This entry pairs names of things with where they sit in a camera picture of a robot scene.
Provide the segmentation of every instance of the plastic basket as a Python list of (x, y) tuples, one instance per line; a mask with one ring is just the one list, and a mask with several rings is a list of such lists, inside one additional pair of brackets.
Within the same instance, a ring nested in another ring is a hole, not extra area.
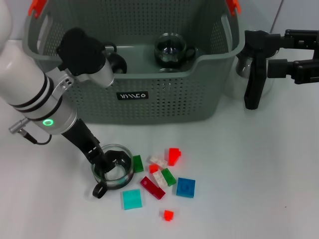
[[(232, 16), (225, 0), (48, 0), (38, 18), (35, 11), (27, 18), (24, 51), (48, 72), (60, 64), (55, 49), (74, 27), (114, 42), (128, 64), (128, 73), (115, 74), (109, 88), (87, 81), (75, 82), (68, 91), (79, 116), (92, 123), (172, 123), (212, 116), (244, 46), (238, 13)], [(154, 43), (166, 32), (198, 48), (183, 72), (158, 73)], [(147, 92), (149, 98), (118, 100), (117, 93), (131, 92)]]

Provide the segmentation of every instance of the white lego brick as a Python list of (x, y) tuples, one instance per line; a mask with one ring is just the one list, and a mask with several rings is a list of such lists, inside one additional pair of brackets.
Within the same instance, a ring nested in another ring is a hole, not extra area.
[(156, 182), (158, 183), (160, 188), (165, 188), (168, 186), (164, 176), (162, 175), (161, 171), (157, 171), (155, 173), (153, 173), (153, 176), (156, 180)]
[(167, 168), (167, 161), (160, 156), (152, 156), (150, 161), (154, 164), (157, 164), (159, 167), (161, 167), (162, 169)]

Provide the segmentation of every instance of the glass mug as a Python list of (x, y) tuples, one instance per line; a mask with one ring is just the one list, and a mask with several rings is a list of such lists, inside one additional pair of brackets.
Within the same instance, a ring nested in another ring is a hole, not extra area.
[(187, 46), (184, 38), (176, 33), (165, 33), (155, 42), (155, 59), (165, 68), (178, 68), (195, 55), (196, 48)]
[(98, 183), (92, 194), (98, 199), (102, 198), (108, 190), (123, 188), (134, 175), (133, 156), (127, 148), (119, 144), (109, 144), (103, 146), (102, 150), (106, 158), (113, 161), (115, 168), (104, 173), (92, 164), (91, 170)]

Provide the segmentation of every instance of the cyan lego tile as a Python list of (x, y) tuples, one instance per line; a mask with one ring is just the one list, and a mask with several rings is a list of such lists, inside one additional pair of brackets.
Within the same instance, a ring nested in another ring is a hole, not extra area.
[(141, 191), (139, 189), (123, 192), (124, 210), (141, 208), (142, 199)]
[(195, 180), (178, 178), (176, 195), (193, 198), (195, 193)]

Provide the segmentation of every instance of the orange basket clip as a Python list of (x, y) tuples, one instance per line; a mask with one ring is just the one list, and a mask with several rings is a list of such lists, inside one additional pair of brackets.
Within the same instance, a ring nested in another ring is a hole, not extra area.
[(47, 0), (33, 0), (33, 2), (31, 3), (31, 6), (29, 8), (29, 16), (32, 15), (32, 11), (35, 10), (35, 18), (38, 18), (41, 13), (42, 10), (44, 9), (44, 6), (46, 4)]
[(238, 0), (226, 0), (226, 2), (232, 16), (235, 15), (235, 8), (237, 8), (238, 13), (241, 13), (241, 7)]

